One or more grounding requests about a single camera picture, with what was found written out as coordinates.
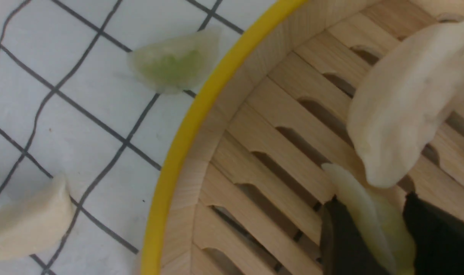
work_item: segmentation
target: dough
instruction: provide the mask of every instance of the dough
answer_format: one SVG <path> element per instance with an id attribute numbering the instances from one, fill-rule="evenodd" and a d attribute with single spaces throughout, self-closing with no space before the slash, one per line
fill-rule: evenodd
<path id="1" fill-rule="evenodd" d="M 337 187 L 337 199 L 347 207 L 376 261 L 392 275 L 415 274 L 415 242 L 401 212 L 339 165 L 324 163 L 322 169 Z"/>
<path id="2" fill-rule="evenodd" d="M 57 244 L 68 230 L 74 210 L 59 175 L 38 193 L 0 209 L 0 261 L 29 256 Z"/>
<path id="3" fill-rule="evenodd" d="M 354 95 L 347 132 L 372 186 L 401 180 L 464 101 L 464 22 L 429 26 L 381 59 Z"/>

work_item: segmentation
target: dumpling wrapper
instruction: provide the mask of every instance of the dumpling wrapper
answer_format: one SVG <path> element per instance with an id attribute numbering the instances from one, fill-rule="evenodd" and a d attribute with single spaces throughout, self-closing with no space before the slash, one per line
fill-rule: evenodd
<path id="1" fill-rule="evenodd" d="M 127 63 L 140 82 L 159 94 L 192 89 L 211 73 L 220 33 L 220 27 L 211 26 L 147 45 L 129 53 Z"/>
<path id="2" fill-rule="evenodd" d="M 59 175 L 38 193 L 0 208 L 0 261 L 35 254 L 57 244 L 74 210 L 66 177 Z"/>
<path id="3" fill-rule="evenodd" d="M 322 169 L 337 187 L 337 200 L 347 207 L 376 261 L 390 274 L 415 274 L 415 242 L 401 212 L 339 165 L 325 163 Z"/>
<path id="4" fill-rule="evenodd" d="M 464 101 L 464 22 L 429 26 L 368 73 L 354 95 L 347 132 L 372 186 L 388 188 Z"/>

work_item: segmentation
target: dumpling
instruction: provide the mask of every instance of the dumpling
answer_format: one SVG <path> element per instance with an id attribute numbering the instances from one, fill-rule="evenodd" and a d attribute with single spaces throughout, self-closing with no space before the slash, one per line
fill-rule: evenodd
<path id="1" fill-rule="evenodd" d="M 464 22 L 429 26 L 381 59 L 360 84 L 347 132 L 370 185 L 395 185 L 464 101 Z"/>
<path id="2" fill-rule="evenodd" d="M 159 94 L 192 89 L 211 73 L 220 33 L 220 27 L 212 26 L 147 45 L 129 53 L 127 63 L 140 82 Z"/>
<path id="3" fill-rule="evenodd" d="M 347 207 L 376 261 L 392 275 L 415 274 L 415 242 L 401 212 L 339 165 L 325 163 L 322 169 L 337 187 L 337 200 Z"/>
<path id="4" fill-rule="evenodd" d="M 57 244 L 74 209 L 64 174 L 19 202 L 0 208 L 0 261 L 29 256 Z"/>

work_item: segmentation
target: raw dumpling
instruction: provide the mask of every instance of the raw dumpling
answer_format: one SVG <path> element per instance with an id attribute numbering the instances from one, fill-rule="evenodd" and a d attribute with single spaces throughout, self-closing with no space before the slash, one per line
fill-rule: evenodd
<path id="1" fill-rule="evenodd" d="M 129 68 L 144 85 L 159 94 L 192 89 L 211 73 L 218 56 L 220 28 L 147 45 L 129 53 Z"/>
<path id="2" fill-rule="evenodd" d="M 376 261 L 392 275 L 415 274 L 415 242 L 401 212 L 339 165 L 325 163 L 322 169 L 337 187 L 337 199 L 347 207 Z"/>
<path id="3" fill-rule="evenodd" d="M 464 101 L 464 22 L 429 26 L 381 59 L 359 86 L 347 132 L 372 186 L 394 186 Z"/>
<path id="4" fill-rule="evenodd" d="M 66 177 L 57 176 L 33 197 L 0 209 L 0 261 L 35 254 L 63 237 L 73 218 Z"/>

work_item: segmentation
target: tile grout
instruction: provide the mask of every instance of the tile grout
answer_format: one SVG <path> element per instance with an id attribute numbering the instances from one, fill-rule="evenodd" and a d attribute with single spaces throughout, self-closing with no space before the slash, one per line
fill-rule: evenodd
<path id="1" fill-rule="evenodd" d="M 197 7 L 198 9 L 206 12 L 207 14 L 211 14 L 211 16 L 215 19 L 217 19 L 218 21 L 220 21 L 221 23 L 223 23 L 225 26 L 229 27 L 230 29 L 232 29 L 233 31 L 239 33 L 239 34 L 243 34 L 244 33 L 244 30 L 239 28 L 238 26 L 236 26 L 235 24 L 233 24 L 232 22 L 228 21 L 227 19 L 223 18 L 222 16 L 216 14 L 215 12 L 211 12 L 211 10 L 209 10 L 207 7 L 205 7 L 204 5 L 201 5 L 199 2 L 197 2 L 196 0 L 185 0 L 186 2 L 190 3 L 191 5 Z"/>
<path id="2" fill-rule="evenodd" d="M 29 3 L 31 0 L 26 0 L 24 3 L 25 5 L 27 3 Z M 109 132 L 112 136 L 114 136 L 115 138 L 117 138 L 119 141 L 122 141 L 123 137 L 121 137 L 119 134 L 117 134 L 113 129 L 111 129 L 110 127 L 108 127 L 107 125 L 105 125 L 103 122 L 101 122 L 100 120 L 98 120 L 96 117 L 94 117 L 93 115 L 91 115 L 91 113 L 89 113 L 88 111 L 86 111 L 84 108 L 80 107 L 79 105 L 77 105 L 74 101 L 72 101 L 69 97 L 67 97 L 65 94 L 63 94 L 61 91 L 59 91 L 59 88 L 64 84 L 66 83 L 66 81 L 72 77 L 74 75 L 74 73 L 78 70 L 78 68 L 81 66 L 82 62 L 84 61 L 84 59 L 87 57 L 87 55 L 89 54 L 89 52 L 91 51 L 92 47 L 94 46 L 94 44 L 96 43 L 96 40 L 98 40 L 99 36 L 103 36 L 105 37 L 107 40 L 109 40 L 110 42 L 112 42 L 113 44 L 115 44 L 117 47 L 120 47 L 120 49 L 124 50 L 125 52 L 130 52 L 131 49 L 129 49 L 128 47 L 126 47 L 125 45 L 123 45 L 121 42 L 117 41 L 115 38 L 113 38 L 112 36 L 108 35 L 107 33 L 105 33 L 103 31 L 103 29 L 105 28 L 106 24 L 108 23 L 108 21 L 110 20 L 111 16 L 115 13 L 116 9 L 118 8 L 118 6 L 120 5 L 122 0 L 118 0 L 117 3 L 115 4 L 115 7 L 114 9 L 112 10 L 112 12 L 110 12 L 110 14 L 107 16 L 107 19 L 105 20 L 105 22 L 103 23 L 102 27 L 100 29 L 98 29 L 96 26 L 94 26 L 94 24 L 92 24 L 91 22 L 87 21 L 84 17 L 80 16 L 79 14 L 75 13 L 74 11 L 72 11 L 71 9 L 69 9 L 68 7 L 66 7 L 65 5 L 63 5 L 61 2 L 59 2 L 58 0 L 52 0 L 52 2 L 54 2 L 56 5 L 59 5 L 60 7 L 62 7 L 64 10 L 66 10 L 66 12 L 69 12 L 71 15 L 73 15 L 74 17 L 76 17 L 77 19 L 79 19 L 80 21 L 82 21 L 83 23 L 85 23 L 87 26 L 89 26 L 90 28 L 98 31 L 96 37 L 92 40 L 92 42 L 90 43 L 87 51 L 85 51 L 85 53 L 83 54 L 83 56 L 81 57 L 81 59 L 78 61 L 78 63 L 73 67 L 73 69 L 70 71 L 70 73 L 68 73 L 68 75 L 66 75 L 65 78 L 63 78 L 56 86 L 52 86 L 47 80 L 45 80 L 44 78 L 42 78 L 40 75 L 38 75 L 37 73 L 35 73 L 33 70 L 31 70 L 30 68 L 28 68 L 25 64 L 23 64 L 21 61 L 19 61 L 13 54 L 11 54 L 11 52 L 9 52 L 8 49 L 6 49 L 3 45 L 2 45 L 2 38 L 0 39 L 0 51 L 3 50 L 6 54 L 8 54 L 22 69 L 24 69 L 26 72 L 28 72 L 30 75 L 32 75 L 34 78 L 36 78 L 40 83 L 42 83 L 43 85 L 45 85 L 46 87 L 48 87 L 49 89 L 51 89 L 51 91 L 46 95 L 46 97 L 43 99 L 40 107 L 39 107 L 39 110 L 37 111 L 37 114 L 35 115 L 35 122 L 34 122 L 34 129 L 33 129 L 33 132 L 29 138 L 29 141 L 28 143 L 26 144 L 26 147 L 25 148 L 22 148 L 19 144 L 17 144 L 13 139 L 10 138 L 10 136 L 8 136 L 4 131 L 2 131 L 2 129 L 0 129 L 0 134 L 5 138 L 7 139 L 7 141 L 9 141 L 13 146 L 15 146 L 19 151 L 22 151 L 22 155 L 19 157 L 19 160 L 15 163 L 14 167 L 12 168 L 12 170 L 10 171 L 9 173 L 9 176 L 7 176 L 7 178 L 5 179 L 5 182 L 2 184 L 2 186 L 6 186 L 7 183 L 9 182 L 12 174 L 14 173 L 14 171 L 16 170 L 16 168 L 18 167 L 19 163 L 24 159 L 24 157 L 27 157 L 28 159 L 30 159 L 44 174 L 46 174 L 47 176 L 51 177 L 52 175 L 47 172 L 36 160 L 35 158 L 33 158 L 33 156 L 31 156 L 27 151 L 28 149 L 30 148 L 31 144 L 32 144 L 32 141 L 33 141 L 33 138 L 35 136 L 35 130 L 36 130 L 36 127 L 37 127 L 37 121 L 38 121 L 38 118 L 39 118 L 39 115 L 40 113 L 42 112 L 42 109 L 44 108 L 45 104 L 47 103 L 47 101 L 49 101 L 49 99 L 54 95 L 54 94 L 57 94 L 59 97 L 61 97 L 63 100 L 67 101 L 70 105 L 72 105 L 74 108 L 78 109 L 78 111 L 80 111 L 81 113 L 84 113 L 85 116 L 89 117 L 92 121 L 94 121 L 95 123 L 97 123 L 100 127 L 103 127 L 103 129 L 105 129 L 105 131 Z M 221 21 L 223 24 L 225 24 L 226 26 L 228 26 L 229 28 L 232 28 L 234 31 L 237 31 L 238 33 L 243 33 L 243 30 L 241 30 L 240 28 L 238 28 L 237 26 L 233 25 L 232 23 L 228 22 L 226 19 L 223 19 L 222 17 L 220 17 L 219 15 L 215 14 L 215 11 L 216 9 L 218 8 L 218 5 L 220 5 L 220 2 L 222 0 L 218 0 L 213 9 L 212 10 L 208 10 L 206 9 L 205 12 L 207 12 L 207 17 L 205 19 L 205 21 L 202 23 L 202 26 L 200 26 L 201 29 L 205 28 L 206 25 L 208 24 L 208 22 L 210 21 L 210 19 L 212 17 L 214 17 L 215 19 L 218 19 L 218 21 Z M 18 12 L 23 6 L 19 7 L 18 10 L 15 10 L 14 12 L 12 12 L 12 14 L 10 14 L 12 17 L 14 16 L 14 14 L 16 14 L 16 12 Z M 6 28 L 6 25 L 8 23 L 8 21 L 10 20 L 11 18 L 8 18 L 7 21 L 5 22 L 5 26 L 4 26 L 4 30 L 3 30 L 3 34 L 5 32 L 5 28 Z M 192 91 L 184 91 L 186 94 L 188 94 L 189 96 L 191 97 L 195 97 L 196 94 Z M 140 149 L 136 148 L 133 144 L 130 143 L 130 139 L 132 138 L 132 136 L 135 134 L 136 130 L 138 129 L 138 127 L 140 126 L 140 124 L 142 123 L 143 119 L 145 118 L 145 114 L 147 114 L 147 112 L 150 110 L 150 108 L 152 107 L 152 105 L 155 103 L 155 101 L 157 100 L 157 98 L 159 97 L 159 95 L 157 96 L 154 96 L 154 98 L 152 99 L 152 101 L 150 102 L 150 104 L 148 105 L 148 107 L 145 109 L 145 111 L 143 112 L 143 114 L 141 115 L 141 117 L 139 117 L 139 120 L 138 122 L 136 123 L 136 125 L 134 126 L 134 128 L 132 129 L 131 133 L 129 134 L 129 137 L 127 139 L 125 139 L 125 143 L 126 144 L 123 144 L 122 147 L 119 149 L 119 151 L 117 152 L 117 154 L 115 155 L 115 157 L 113 158 L 113 160 L 108 164 L 108 166 L 101 172 L 101 174 L 95 179 L 95 181 L 93 181 L 93 183 L 87 188 L 87 191 L 85 192 L 86 196 L 82 197 L 81 200 L 80 200 L 80 206 L 78 209 L 81 209 L 80 211 L 82 211 L 86 216 L 88 216 L 93 223 L 95 223 L 97 226 L 98 226 L 98 223 L 101 225 L 101 226 L 104 226 L 105 228 L 107 228 L 103 223 L 101 223 L 100 221 L 98 221 L 96 218 L 94 218 L 89 212 L 87 212 L 87 210 L 85 210 L 83 207 L 82 207 L 82 204 L 84 203 L 84 201 L 86 200 L 86 198 L 89 196 L 89 193 L 96 187 L 96 185 L 101 181 L 101 179 L 103 179 L 103 177 L 108 173 L 108 171 L 110 171 L 110 169 L 113 167 L 113 165 L 115 165 L 115 163 L 117 162 L 118 158 L 120 158 L 120 155 L 121 153 L 124 151 L 124 149 L 126 147 L 129 147 L 131 150 L 133 150 L 134 152 L 136 152 L 138 155 L 140 155 L 142 158 L 144 158 L 147 162 L 149 162 L 152 166 L 154 166 L 157 170 L 160 170 L 161 167 L 159 164 L 157 164 L 156 162 L 154 162 L 151 158 L 149 158 L 147 155 L 145 155 Z M 68 235 L 70 234 L 71 230 L 72 230 L 72 227 L 74 226 L 75 224 L 75 221 L 78 217 L 78 211 L 75 213 L 75 216 L 73 217 L 73 221 L 71 223 L 71 226 L 70 226 L 70 229 L 68 230 L 68 232 L 66 233 L 66 236 L 65 236 L 65 240 L 64 242 L 66 242 L 67 238 L 68 238 Z M 125 245 L 122 243 L 122 240 L 125 241 L 122 237 L 120 237 L 119 235 L 115 234 L 113 231 L 111 231 L 109 228 L 108 230 L 110 231 L 110 233 L 108 232 L 108 230 L 104 230 L 103 228 L 101 228 L 99 226 L 100 229 L 102 229 L 103 231 L 105 231 L 108 235 L 110 235 L 113 239 L 117 240 L 119 243 L 121 243 L 122 245 L 124 245 L 125 247 L 127 247 L 129 250 L 131 250 L 131 252 L 134 252 L 136 253 L 136 248 L 131 246 L 129 243 L 128 245 Z M 49 263 L 44 267 L 44 271 L 42 272 L 42 274 L 46 274 L 46 273 L 49 273 L 49 274 L 53 274 L 52 270 L 50 270 L 52 264 L 54 263 L 54 261 L 57 259 L 59 253 L 61 252 L 62 248 L 63 248 L 64 244 L 63 242 L 61 242 L 61 245 L 60 245 L 60 249 L 58 249 L 58 251 L 56 251 L 56 253 L 54 253 L 53 257 L 51 258 L 51 261 L 49 261 Z"/>
<path id="3" fill-rule="evenodd" d="M 22 7 L 24 7 L 28 2 L 30 2 L 30 0 L 26 1 L 24 5 L 22 5 L 21 7 L 19 7 L 18 9 L 16 9 L 15 11 L 19 11 L 21 10 Z M 70 71 L 70 73 L 68 75 L 66 75 L 65 78 L 63 78 L 63 80 L 61 80 L 61 82 L 59 82 L 58 85 L 56 85 L 55 87 L 52 86 L 47 80 L 45 80 L 44 78 L 40 77 L 37 73 L 35 73 L 33 70 L 31 70 L 30 68 L 28 68 L 25 64 L 23 64 L 21 61 L 19 61 L 16 57 L 14 57 L 13 54 L 11 54 L 11 52 L 8 51 L 8 49 L 6 49 L 4 46 L 2 46 L 1 44 L 1 39 L 0 39 L 0 50 L 3 49 L 3 51 L 5 53 L 7 53 L 15 62 L 17 65 L 19 65 L 20 67 L 22 67 L 22 69 L 24 69 L 26 72 L 28 72 L 30 75 L 32 75 L 34 78 L 36 78 L 37 80 L 39 80 L 43 85 L 45 85 L 46 87 L 48 87 L 49 89 L 51 89 L 51 92 L 49 94 L 54 95 L 54 93 L 56 92 L 59 92 L 58 95 L 60 96 L 62 93 L 57 89 L 58 87 L 61 87 L 64 82 L 66 82 L 74 73 L 75 71 L 79 68 L 79 66 L 82 64 L 82 60 L 87 56 L 88 52 L 91 50 L 91 47 L 94 46 L 94 43 L 96 42 L 96 39 L 97 37 L 94 38 L 94 40 L 92 41 L 92 43 L 90 44 L 89 48 L 87 49 L 87 51 L 85 52 L 85 54 L 82 56 L 82 58 L 80 59 L 80 61 L 76 64 L 75 67 L 73 67 L 73 69 Z M 49 94 L 46 96 L 46 98 L 42 101 L 42 104 L 44 103 L 47 103 L 47 101 L 50 99 L 49 97 Z M 158 96 L 155 96 L 153 98 L 153 100 L 151 101 L 151 103 L 148 105 L 148 107 L 146 108 L 145 112 L 143 113 L 143 116 L 145 116 L 147 114 L 147 112 L 150 110 L 150 108 L 152 107 L 152 105 L 155 103 L 155 101 L 157 100 Z M 35 128 L 36 128 L 36 123 L 37 123 L 37 119 L 38 119 L 38 115 L 40 114 L 40 111 L 42 109 L 43 106 L 40 106 L 39 108 L 39 111 L 35 117 L 35 127 L 34 127 L 34 131 L 35 132 Z M 132 132 L 130 134 L 130 138 L 134 135 L 134 133 L 136 132 L 138 126 L 142 123 L 143 121 L 143 117 L 140 117 L 138 122 L 136 123 L 136 127 L 134 127 L 134 129 L 132 129 Z M 31 141 L 29 139 L 27 145 L 26 145 L 26 148 L 22 148 L 19 144 L 17 144 L 9 135 L 7 135 L 5 133 L 5 131 L 3 131 L 1 128 L 0 128 L 0 135 L 2 135 L 7 141 L 9 141 L 14 147 L 16 147 L 19 151 L 22 152 L 22 155 L 19 157 L 19 159 L 17 160 L 17 162 L 15 163 L 14 167 L 12 167 L 9 175 L 7 176 L 7 178 L 5 179 L 5 181 L 2 183 L 2 186 L 0 187 L 0 194 L 1 192 L 3 191 L 3 189 L 5 188 L 5 186 L 8 184 L 9 180 L 11 179 L 11 176 L 14 174 L 14 171 L 16 170 L 16 168 L 18 167 L 18 165 L 21 163 L 21 161 L 24 159 L 25 156 L 27 156 L 28 159 L 30 159 L 44 174 L 46 174 L 46 176 L 48 176 L 49 178 L 52 178 L 52 175 L 47 172 L 36 160 L 35 158 L 33 158 L 33 156 L 31 156 L 27 150 L 28 148 L 30 147 L 31 145 Z M 120 154 L 118 154 L 119 152 L 117 152 L 117 155 L 118 157 L 120 157 L 122 151 L 124 149 L 124 146 L 121 147 L 121 151 L 120 151 Z M 107 168 L 108 170 L 105 171 L 105 174 L 113 167 L 113 164 L 115 164 L 115 162 L 111 163 L 111 166 L 109 165 Z M 97 179 L 97 182 L 93 182 L 93 188 L 96 187 L 96 183 L 98 183 L 102 178 L 103 178 L 104 175 L 101 175 L 101 178 Z M 134 248 L 132 245 L 130 245 L 126 240 L 124 240 L 122 237 L 120 237 L 119 235 L 117 235 L 116 233 L 114 233 L 112 230 L 110 230 L 109 228 L 107 228 L 103 223 L 101 223 L 98 219 L 96 219 L 95 217 L 93 217 L 91 214 L 89 214 L 89 212 L 87 212 L 87 210 L 85 210 L 84 208 L 82 208 L 81 206 L 79 206 L 78 204 L 76 204 L 77 207 L 80 207 L 81 208 L 81 211 L 83 211 L 84 213 L 86 213 L 87 215 L 90 215 L 91 216 L 91 221 L 93 223 L 95 223 L 101 230 L 103 230 L 105 233 L 107 233 L 108 235 L 110 235 L 113 239 L 115 239 L 117 242 L 121 243 L 122 245 L 124 245 L 127 249 L 129 249 L 131 252 L 135 252 L 136 248 Z M 71 223 L 71 226 L 74 226 L 74 223 L 75 223 L 75 220 L 77 218 L 77 214 L 75 214 L 75 216 L 73 217 L 73 220 L 74 222 Z M 49 273 L 49 274 L 54 274 L 54 272 L 52 270 L 50 270 L 50 266 L 52 265 L 52 263 L 55 261 L 56 257 L 54 258 L 55 255 L 53 255 L 53 258 L 54 259 L 53 261 L 49 261 L 49 264 L 47 266 L 45 265 L 42 265 L 43 262 L 40 260 L 40 258 L 38 258 L 37 256 L 33 255 L 31 256 L 31 258 L 33 260 L 35 260 L 44 270 L 42 271 L 42 274 L 45 274 L 45 273 Z"/>

